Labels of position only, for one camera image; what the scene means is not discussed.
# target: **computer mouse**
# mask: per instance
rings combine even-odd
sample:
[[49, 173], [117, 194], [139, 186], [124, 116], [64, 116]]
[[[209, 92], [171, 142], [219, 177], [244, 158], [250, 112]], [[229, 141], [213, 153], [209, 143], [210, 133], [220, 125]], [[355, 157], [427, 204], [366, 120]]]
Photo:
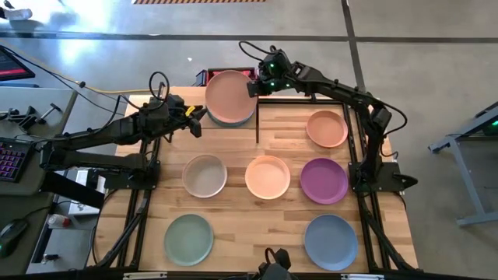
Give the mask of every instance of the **computer mouse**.
[[8, 257], [16, 249], [21, 236], [28, 227], [25, 219], [14, 219], [0, 232], [0, 257]]

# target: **stacked plates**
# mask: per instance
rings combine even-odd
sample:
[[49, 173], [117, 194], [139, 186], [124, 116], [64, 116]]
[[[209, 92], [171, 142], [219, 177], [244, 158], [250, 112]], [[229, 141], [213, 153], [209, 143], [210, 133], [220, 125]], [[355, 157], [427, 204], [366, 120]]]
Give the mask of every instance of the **stacked plates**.
[[240, 126], [248, 121], [258, 102], [250, 98], [246, 75], [228, 70], [214, 76], [205, 90], [205, 104], [208, 115], [217, 124], [226, 127]]

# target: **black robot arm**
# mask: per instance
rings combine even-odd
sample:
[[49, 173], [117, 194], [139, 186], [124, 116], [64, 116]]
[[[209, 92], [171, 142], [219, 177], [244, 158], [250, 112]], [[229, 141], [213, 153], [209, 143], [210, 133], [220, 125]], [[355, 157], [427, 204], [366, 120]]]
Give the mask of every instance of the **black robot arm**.
[[362, 183], [376, 182], [382, 164], [380, 151], [384, 133], [392, 116], [383, 102], [370, 93], [360, 92], [357, 87], [343, 85], [337, 79], [327, 79], [313, 67], [299, 62], [291, 64], [285, 52], [275, 49], [259, 64], [258, 79], [247, 87], [251, 97], [294, 88], [298, 93], [311, 96], [311, 102], [316, 101], [315, 94], [320, 93], [350, 105], [358, 112], [361, 125], [368, 135], [368, 149], [357, 168], [357, 178], [361, 178]]
[[133, 175], [144, 173], [151, 165], [142, 154], [106, 156], [78, 150], [105, 144], [132, 145], [138, 141], [149, 143], [185, 128], [189, 128], [199, 138], [202, 136], [199, 121], [205, 113], [203, 106], [187, 107], [184, 100], [176, 95], [168, 95], [165, 102], [151, 97], [150, 103], [145, 103], [138, 112], [112, 121], [102, 128], [65, 133], [47, 141], [41, 149], [40, 166], [47, 171], [77, 166]]

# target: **rgb keyboard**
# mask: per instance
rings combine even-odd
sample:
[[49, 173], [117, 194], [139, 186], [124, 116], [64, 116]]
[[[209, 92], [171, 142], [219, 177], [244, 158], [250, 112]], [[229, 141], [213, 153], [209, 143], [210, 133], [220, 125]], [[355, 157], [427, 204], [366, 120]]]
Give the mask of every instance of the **rgb keyboard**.
[[19, 181], [32, 154], [31, 141], [0, 137], [0, 181]]

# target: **concrete floor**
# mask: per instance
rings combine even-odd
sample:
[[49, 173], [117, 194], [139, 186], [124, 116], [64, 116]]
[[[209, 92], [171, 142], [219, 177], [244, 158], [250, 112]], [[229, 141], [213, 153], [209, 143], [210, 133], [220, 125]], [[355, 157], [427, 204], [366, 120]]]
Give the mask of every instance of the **concrete floor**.
[[[34, 20], [0, 22], [0, 33], [347, 36], [341, 0], [216, 5], [11, 2], [31, 5]], [[349, 0], [349, 5], [357, 36], [498, 37], [498, 2], [493, 0]], [[175, 86], [189, 86], [203, 68], [256, 65], [238, 50], [235, 40], [1, 40], [101, 89], [144, 89], [156, 70], [167, 73]], [[291, 59], [313, 65], [329, 78], [356, 84], [347, 42], [272, 40], [268, 37], [255, 43], [275, 44]], [[426, 147], [496, 102], [498, 44], [358, 43], [358, 50], [368, 90], [409, 117], [408, 127], [393, 134], [391, 141], [400, 152], [403, 173], [419, 179], [418, 185], [406, 191], [419, 266], [436, 273], [496, 278], [498, 222], [457, 226], [455, 218], [474, 214], [463, 180], [451, 154], [431, 155]], [[64, 87], [44, 73], [37, 74], [34, 82], [43, 87]], [[85, 94], [102, 106], [113, 107], [112, 100]], [[79, 99], [67, 130], [102, 125], [108, 116]], [[398, 121], [395, 115], [392, 125]], [[95, 152], [112, 153], [114, 147]], [[498, 201], [497, 193], [489, 190], [487, 196]], [[59, 253], [63, 260], [32, 266], [30, 271], [81, 268], [86, 254], [76, 252], [87, 252], [88, 238], [84, 231], [54, 233], [48, 252]]]

